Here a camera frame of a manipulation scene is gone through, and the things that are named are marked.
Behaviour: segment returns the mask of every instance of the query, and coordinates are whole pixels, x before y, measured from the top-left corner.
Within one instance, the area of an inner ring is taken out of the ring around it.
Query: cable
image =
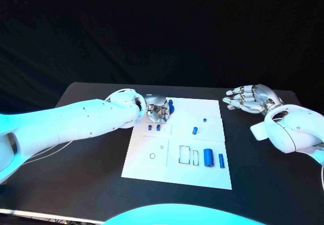
[[[52,148],[55,148],[58,145],[52,146],[51,148],[48,148],[45,151],[39,152],[36,155],[33,155],[31,158],[39,156],[41,154],[44,154],[45,152],[48,152]]]
[[[324,191],[324,177],[323,177],[323,170],[324,170],[324,165],[323,165],[323,169],[321,169],[321,180],[323,180],[323,191]]]
[[[28,163],[35,162],[35,161],[38,161],[38,160],[41,160],[41,159],[44,159],[44,158],[52,156],[55,153],[58,153],[58,152],[59,152],[59,151],[71,144],[71,142],[69,142],[69,143],[68,143],[58,151],[55,151],[54,153],[51,153],[48,156],[44,156],[44,157],[41,157],[41,158],[38,158],[38,159],[35,159],[35,160],[26,162],[23,165],[26,165]]]

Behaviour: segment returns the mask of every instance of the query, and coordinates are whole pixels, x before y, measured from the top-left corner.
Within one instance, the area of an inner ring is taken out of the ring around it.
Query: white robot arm
[[[105,101],[94,99],[39,112],[0,114],[0,183],[44,149],[130,128],[144,114],[153,122],[165,123],[170,116],[167,99],[150,94],[144,98],[133,89],[114,92]]]
[[[242,86],[226,94],[238,94],[224,98],[229,109],[265,115],[265,121],[251,127],[257,140],[270,138],[284,153],[306,153],[324,165],[324,116],[297,105],[285,105],[262,84]]]

